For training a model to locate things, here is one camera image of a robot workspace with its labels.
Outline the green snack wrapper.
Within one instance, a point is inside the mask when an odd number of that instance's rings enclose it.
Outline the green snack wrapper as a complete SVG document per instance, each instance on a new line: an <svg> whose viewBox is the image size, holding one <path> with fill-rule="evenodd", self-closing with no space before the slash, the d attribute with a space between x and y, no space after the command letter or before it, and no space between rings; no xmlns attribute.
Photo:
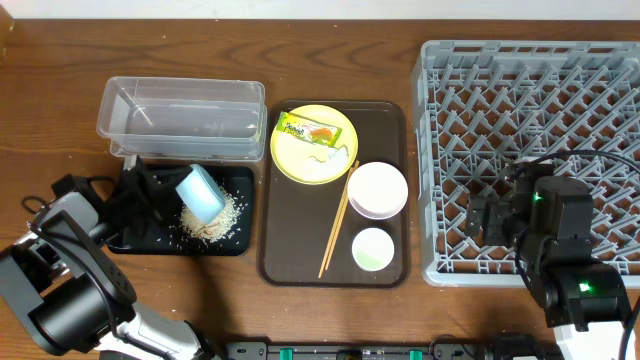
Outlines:
<svg viewBox="0 0 640 360"><path fill-rule="evenodd" d="M290 112L280 113L275 130L310 144L328 147L333 147L342 133L340 127Z"/></svg>

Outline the light blue bowl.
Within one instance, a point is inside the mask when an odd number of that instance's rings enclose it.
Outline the light blue bowl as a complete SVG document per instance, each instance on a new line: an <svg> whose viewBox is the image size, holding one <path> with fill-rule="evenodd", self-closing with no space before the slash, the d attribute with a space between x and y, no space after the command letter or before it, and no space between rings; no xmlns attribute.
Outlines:
<svg viewBox="0 0 640 360"><path fill-rule="evenodd" d="M189 174L176 191L184 205L202 223L211 223L225 208L226 198L211 175L200 165L191 164Z"/></svg>

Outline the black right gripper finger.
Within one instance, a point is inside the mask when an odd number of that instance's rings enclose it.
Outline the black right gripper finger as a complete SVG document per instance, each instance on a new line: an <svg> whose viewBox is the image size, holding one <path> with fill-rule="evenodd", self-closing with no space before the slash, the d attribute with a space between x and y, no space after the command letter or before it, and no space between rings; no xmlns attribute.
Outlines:
<svg viewBox="0 0 640 360"><path fill-rule="evenodd" d="M488 199L485 203L482 239L486 245L507 245L504 224L510 215L510 202L503 199Z"/></svg>
<svg viewBox="0 0 640 360"><path fill-rule="evenodd" d="M465 234L469 237L477 236L484 221L487 198L481 195L471 195L467 202Z"/></svg>

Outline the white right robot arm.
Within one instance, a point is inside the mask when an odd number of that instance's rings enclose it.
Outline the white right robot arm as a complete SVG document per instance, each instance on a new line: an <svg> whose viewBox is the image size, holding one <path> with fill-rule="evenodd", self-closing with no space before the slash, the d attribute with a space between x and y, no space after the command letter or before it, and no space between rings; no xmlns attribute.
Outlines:
<svg viewBox="0 0 640 360"><path fill-rule="evenodd" d="M549 164L518 169L506 197L470 196L465 233L510 247L565 359L631 359L639 308L621 274L595 258L588 185Z"/></svg>

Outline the rice and food scraps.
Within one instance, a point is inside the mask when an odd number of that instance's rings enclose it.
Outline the rice and food scraps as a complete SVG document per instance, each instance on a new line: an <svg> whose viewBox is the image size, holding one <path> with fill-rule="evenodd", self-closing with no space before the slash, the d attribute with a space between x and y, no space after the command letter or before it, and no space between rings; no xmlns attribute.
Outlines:
<svg viewBox="0 0 640 360"><path fill-rule="evenodd" d="M194 213L183 205L177 214L178 224L172 226L178 235L169 235L168 243L178 248L185 248L188 243L196 246L214 245L223 240L230 240L233 235L240 232L240 216L248 206L246 198L239 192L230 194L222 190L225 196L225 207L209 223L199 220Z"/></svg>

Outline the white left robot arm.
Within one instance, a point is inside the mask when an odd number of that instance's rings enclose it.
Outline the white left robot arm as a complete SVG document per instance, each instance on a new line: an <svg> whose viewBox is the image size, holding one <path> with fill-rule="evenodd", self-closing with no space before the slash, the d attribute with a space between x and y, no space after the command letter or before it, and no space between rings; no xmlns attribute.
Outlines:
<svg viewBox="0 0 640 360"><path fill-rule="evenodd" d="M103 359L225 359L226 349L187 321L137 300L133 285L102 251L140 226L163 228L180 205L202 204L215 183L199 165L150 170L136 160L102 199L98 177L68 174L55 198L26 196L29 231L1 252L1 296L33 341L54 356L99 352Z"/></svg>

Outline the pale green cup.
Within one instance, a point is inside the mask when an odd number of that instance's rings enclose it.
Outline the pale green cup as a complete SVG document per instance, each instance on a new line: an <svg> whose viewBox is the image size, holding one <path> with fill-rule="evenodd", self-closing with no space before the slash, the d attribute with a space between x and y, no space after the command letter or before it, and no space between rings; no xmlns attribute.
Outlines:
<svg viewBox="0 0 640 360"><path fill-rule="evenodd" d="M386 268L395 253L391 236L380 228L360 231L352 242L352 256L357 266L367 272Z"/></svg>

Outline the white tissue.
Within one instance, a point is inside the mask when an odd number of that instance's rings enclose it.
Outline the white tissue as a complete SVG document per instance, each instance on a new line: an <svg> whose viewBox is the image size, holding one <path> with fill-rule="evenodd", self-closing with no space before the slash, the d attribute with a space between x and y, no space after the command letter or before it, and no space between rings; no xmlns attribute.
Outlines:
<svg viewBox="0 0 640 360"><path fill-rule="evenodd" d="M306 170L315 177L333 176L348 163L349 153L345 146L338 149L329 148L327 159L324 161L311 156L305 162Z"/></svg>

